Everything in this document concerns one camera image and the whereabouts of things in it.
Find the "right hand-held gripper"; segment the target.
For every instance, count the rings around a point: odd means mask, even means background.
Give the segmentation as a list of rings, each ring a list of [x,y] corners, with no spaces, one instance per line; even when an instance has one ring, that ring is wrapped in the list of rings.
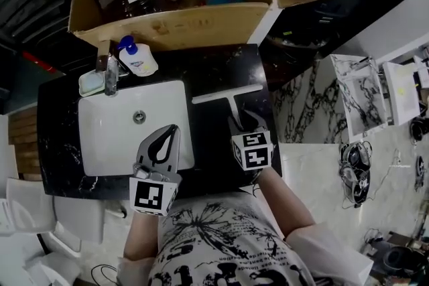
[[[253,111],[243,109],[241,126],[233,117],[228,117],[228,124],[233,154],[242,170],[270,167],[272,142],[265,119]]]

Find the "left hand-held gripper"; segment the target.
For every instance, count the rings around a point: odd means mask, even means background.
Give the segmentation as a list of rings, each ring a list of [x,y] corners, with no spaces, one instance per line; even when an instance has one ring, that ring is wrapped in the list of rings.
[[[129,178],[132,210],[154,216],[168,215],[182,182],[182,177],[176,173],[179,152],[177,125],[159,128],[141,142],[133,165],[135,173]]]

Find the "white squeegee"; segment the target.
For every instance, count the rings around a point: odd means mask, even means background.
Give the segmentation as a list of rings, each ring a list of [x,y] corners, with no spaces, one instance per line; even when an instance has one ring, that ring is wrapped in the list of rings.
[[[201,104],[204,102],[210,102],[210,101],[215,101],[215,100],[225,98],[229,102],[229,106],[231,108],[231,114],[232,114],[233,118],[235,119],[235,122],[238,124],[240,129],[243,129],[243,126],[242,126],[241,120],[240,120],[240,116],[239,116],[239,110],[238,110],[237,104],[235,102],[235,97],[237,95],[241,95],[241,94],[259,92],[262,89],[263,89],[263,87],[260,84],[252,84],[252,85],[242,86],[242,87],[238,87],[238,88],[231,88],[231,89],[224,90],[224,91],[203,94],[201,96],[195,96],[192,98],[192,104]]]

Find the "person's left forearm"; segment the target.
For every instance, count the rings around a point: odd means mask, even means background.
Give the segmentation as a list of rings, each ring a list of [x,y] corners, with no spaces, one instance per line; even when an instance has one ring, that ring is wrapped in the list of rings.
[[[154,258],[158,253],[158,217],[136,212],[133,215],[123,257],[130,261]]]

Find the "person's right forearm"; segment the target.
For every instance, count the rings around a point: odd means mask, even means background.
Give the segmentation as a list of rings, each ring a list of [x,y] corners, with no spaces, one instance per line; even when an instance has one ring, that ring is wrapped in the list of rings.
[[[272,167],[261,171],[257,183],[285,238],[297,229],[316,224],[307,207]]]

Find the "white rectangular sink basin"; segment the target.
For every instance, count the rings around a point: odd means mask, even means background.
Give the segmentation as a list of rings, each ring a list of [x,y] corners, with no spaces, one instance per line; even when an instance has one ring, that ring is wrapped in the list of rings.
[[[171,124],[180,129],[178,168],[194,167],[186,93],[180,80],[121,89],[113,97],[82,98],[78,124],[88,176],[131,174],[140,143]]]

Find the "black marble vanity table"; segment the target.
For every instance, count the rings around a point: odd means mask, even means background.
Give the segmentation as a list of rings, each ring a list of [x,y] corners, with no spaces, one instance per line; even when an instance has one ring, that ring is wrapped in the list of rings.
[[[252,84],[261,90],[237,98],[241,120],[251,125],[252,111],[262,117],[278,140],[269,89],[261,56],[255,44],[213,46],[155,53],[158,71],[147,78],[126,76],[119,88],[180,80],[186,91],[190,136],[195,165],[181,171],[178,198],[228,192],[248,186],[233,157],[231,132],[227,122],[231,114],[226,100],[193,104],[195,96],[225,91]],[[69,74],[46,82],[38,90],[38,153],[45,193],[51,196],[92,200],[126,200],[129,178],[87,176],[84,172],[78,132],[78,76]]]

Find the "chrome faucet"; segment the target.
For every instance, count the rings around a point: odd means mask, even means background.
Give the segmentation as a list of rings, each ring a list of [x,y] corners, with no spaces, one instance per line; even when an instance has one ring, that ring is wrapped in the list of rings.
[[[129,75],[129,69],[120,61],[119,51],[111,40],[98,43],[95,70],[104,73],[104,92],[107,96],[115,96],[119,79]]]

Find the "soap bottle with blue pump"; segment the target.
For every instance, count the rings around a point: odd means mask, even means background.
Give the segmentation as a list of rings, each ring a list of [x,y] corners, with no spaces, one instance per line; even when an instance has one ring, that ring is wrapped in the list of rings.
[[[158,63],[155,61],[150,47],[146,44],[135,43],[132,35],[121,38],[117,49],[120,61],[134,75],[146,77],[158,71]]]

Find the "black cabinet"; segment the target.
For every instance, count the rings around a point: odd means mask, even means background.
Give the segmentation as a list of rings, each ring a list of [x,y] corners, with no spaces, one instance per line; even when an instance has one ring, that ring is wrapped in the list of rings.
[[[259,46],[270,91],[311,67],[318,53],[338,37],[334,0],[320,0],[282,10]]]

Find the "white soap dish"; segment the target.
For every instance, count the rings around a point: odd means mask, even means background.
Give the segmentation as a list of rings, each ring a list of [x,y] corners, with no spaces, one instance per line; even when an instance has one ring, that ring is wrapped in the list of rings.
[[[81,75],[78,79],[79,94],[86,97],[105,89],[105,73],[96,70]]]

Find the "person's white printed shirt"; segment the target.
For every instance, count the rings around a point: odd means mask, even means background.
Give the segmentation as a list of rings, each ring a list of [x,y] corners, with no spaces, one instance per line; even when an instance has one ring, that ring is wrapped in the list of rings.
[[[282,238],[245,192],[181,199],[158,220],[153,257],[121,259],[120,286],[362,286],[324,224]]]

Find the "marble pattern cabinet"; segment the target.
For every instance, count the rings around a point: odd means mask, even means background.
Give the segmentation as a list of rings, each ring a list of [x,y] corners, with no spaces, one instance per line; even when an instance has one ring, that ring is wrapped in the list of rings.
[[[281,143],[352,143],[387,127],[375,60],[331,54],[273,94]]]

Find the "grey office chair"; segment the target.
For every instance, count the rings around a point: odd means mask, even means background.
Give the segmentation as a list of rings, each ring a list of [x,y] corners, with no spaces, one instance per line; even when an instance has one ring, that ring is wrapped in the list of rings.
[[[71,256],[81,256],[81,239],[77,240],[78,248],[73,249],[56,234],[57,228],[65,229],[60,223],[59,198],[47,195],[42,182],[8,178],[6,200],[9,217],[16,232],[49,234]]]

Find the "red fire extinguisher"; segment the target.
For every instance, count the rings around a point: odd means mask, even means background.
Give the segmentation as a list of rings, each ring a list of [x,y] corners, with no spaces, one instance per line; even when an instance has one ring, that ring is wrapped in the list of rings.
[[[22,56],[26,59],[29,60],[30,62],[33,62],[34,64],[38,65],[40,68],[44,69],[45,71],[53,74],[56,72],[56,69],[49,65],[48,63],[44,62],[43,60],[37,58],[36,56],[34,56],[33,54],[29,53],[26,50],[22,51]]]

